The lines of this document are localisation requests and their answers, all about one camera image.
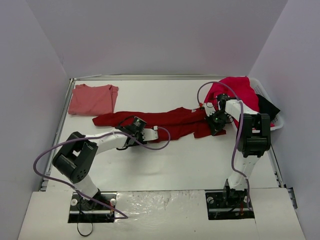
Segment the dark red t-shirt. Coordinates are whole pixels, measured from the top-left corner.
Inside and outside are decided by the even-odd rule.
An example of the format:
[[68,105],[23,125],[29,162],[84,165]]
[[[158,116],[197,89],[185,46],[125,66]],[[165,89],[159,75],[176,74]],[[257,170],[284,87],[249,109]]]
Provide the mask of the dark red t-shirt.
[[148,129],[152,129],[154,126],[167,129],[172,141],[190,134],[193,134],[195,139],[208,137],[212,134],[205,119],[206,112],[200,108],[179,107],[168,112],[158,113],[118,111],[97,116],[92,121],[97,127],[124,127],[132,123],[133,117],[145,121],[145,127]]

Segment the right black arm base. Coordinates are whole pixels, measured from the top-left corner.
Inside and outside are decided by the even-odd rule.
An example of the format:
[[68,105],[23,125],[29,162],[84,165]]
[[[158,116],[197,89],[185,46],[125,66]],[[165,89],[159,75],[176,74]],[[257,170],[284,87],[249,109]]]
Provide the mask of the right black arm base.
[[206,190],[207,216],[210,221],[254,219],[255,214],[247,203],[246,190],[225,186],[222,190]]

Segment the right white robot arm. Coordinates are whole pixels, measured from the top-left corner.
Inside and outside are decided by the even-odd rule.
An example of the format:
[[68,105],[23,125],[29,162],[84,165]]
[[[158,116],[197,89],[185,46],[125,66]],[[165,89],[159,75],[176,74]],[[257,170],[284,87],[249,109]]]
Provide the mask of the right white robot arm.
[[228,190],[222,193],[222,202],[229,207],[240,200],[237,191],[250,191],[248,180],[258,160],[271,147],[271,120],[268,114],[259,113],[245,105],[242,100],[220,94],[217,106],[203,104],[211,134],[214,136],[230,118],[238,123],[235,147],[231,157],[232,173],[226,180]]

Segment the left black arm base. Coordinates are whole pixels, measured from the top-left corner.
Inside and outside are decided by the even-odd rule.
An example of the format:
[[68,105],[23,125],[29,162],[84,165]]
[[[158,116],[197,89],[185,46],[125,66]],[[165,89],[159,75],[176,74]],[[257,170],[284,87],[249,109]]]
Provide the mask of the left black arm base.
[[71,197],[68,223],[113,223],[115,212],[74,192]]

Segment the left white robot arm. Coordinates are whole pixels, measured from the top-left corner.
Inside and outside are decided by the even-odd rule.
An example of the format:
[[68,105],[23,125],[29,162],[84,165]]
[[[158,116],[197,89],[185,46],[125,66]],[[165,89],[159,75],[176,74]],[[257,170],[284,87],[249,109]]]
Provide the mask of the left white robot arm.
[[147,123],[133,118],[127,126],[116,126],[110,135],[100,139],[86,139],[63,145],[54,156],[53,166],[64,175],[75,188],[84,194],[82,203],[89,209],[97,208],[101,203],[101,191],[93,183],[89,171],[96,155],[108,150],[125,150],[134,146],[130,135],[143,143],[143,130]]

